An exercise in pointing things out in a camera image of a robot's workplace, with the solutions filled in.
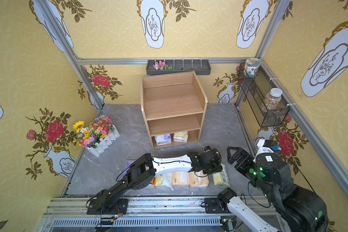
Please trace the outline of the green white tissue pack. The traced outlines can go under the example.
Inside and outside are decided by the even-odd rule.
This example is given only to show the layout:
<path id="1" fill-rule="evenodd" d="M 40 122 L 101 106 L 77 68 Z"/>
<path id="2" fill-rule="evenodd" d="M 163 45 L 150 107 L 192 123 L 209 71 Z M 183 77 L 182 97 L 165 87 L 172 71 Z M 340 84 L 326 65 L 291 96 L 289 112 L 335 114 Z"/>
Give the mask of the green white tissue pack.
<path id="1" fill-rule="evenodd" d="M 226 172 L 225 164 L 221 164 L 222 170 L 212 175 L 214 185 L 221 187 L 230 187 L 230 182 Z"/>

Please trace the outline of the cream tissue pack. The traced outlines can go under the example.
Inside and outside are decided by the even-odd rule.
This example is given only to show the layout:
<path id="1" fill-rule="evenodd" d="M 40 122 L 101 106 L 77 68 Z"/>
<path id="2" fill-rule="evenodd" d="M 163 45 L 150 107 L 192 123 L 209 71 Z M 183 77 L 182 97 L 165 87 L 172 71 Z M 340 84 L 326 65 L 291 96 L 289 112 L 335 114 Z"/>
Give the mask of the cream tissue pack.
<path id="1" fill-rule="evenodd" d="M 204 174 L 203 171 L 200 172 L 190 172 L 189 173 L 189 187 L 190 188 L 206 188 L 209 185 L 209 178 Z"/>

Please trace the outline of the pale yellow tissue pack bottom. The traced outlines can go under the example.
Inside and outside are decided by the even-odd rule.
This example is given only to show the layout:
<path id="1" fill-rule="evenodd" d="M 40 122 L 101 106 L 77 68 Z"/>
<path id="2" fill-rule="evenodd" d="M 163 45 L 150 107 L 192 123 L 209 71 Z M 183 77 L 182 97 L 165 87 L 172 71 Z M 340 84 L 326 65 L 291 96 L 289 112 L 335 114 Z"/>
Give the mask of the pale yellow tissue pack bottom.
<path id="1" fill-rule="evenodd" d="M 173 135 L 174 142 L 187 143 L 188 142 L 188 131 L 176 132 Z"/>

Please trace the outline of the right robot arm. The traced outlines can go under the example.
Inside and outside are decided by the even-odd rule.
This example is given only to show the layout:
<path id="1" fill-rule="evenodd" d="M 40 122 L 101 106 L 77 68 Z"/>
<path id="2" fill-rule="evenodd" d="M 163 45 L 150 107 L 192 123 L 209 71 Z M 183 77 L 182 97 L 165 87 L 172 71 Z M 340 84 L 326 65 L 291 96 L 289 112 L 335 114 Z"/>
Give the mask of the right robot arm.
<path id="1" fill-rule="evenodd" d="M 273 205 L 293 232 L 325 232 L 329 220 L 324 200 L 294 183 L 291 170 L 278 154 L 264 152 L 253 158 L 242 148 L 227 148 L 230 164 Z"/>

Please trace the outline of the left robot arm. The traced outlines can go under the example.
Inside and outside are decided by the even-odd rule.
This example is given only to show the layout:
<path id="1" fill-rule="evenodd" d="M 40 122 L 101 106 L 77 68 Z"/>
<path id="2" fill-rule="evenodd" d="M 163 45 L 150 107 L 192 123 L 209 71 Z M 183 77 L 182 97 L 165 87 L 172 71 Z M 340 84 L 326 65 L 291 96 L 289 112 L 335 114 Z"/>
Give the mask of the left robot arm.
<path id="1" fill-rule="evenodd" d="M 200 173 L 205 176 L 222 171 L 221 154 L 216 149 L 204 153 L 190 152 L 174 158 L 156 158 L 146 153 L 127 168 L 124 177 L 117 177 L 115 185 L 103 189 L 87 201 L 87 214 L 108 214 L 115 209 L 117 201 L 126 192 L 147 187 L 150 182 L 163 174 L 174 172 Z"/>

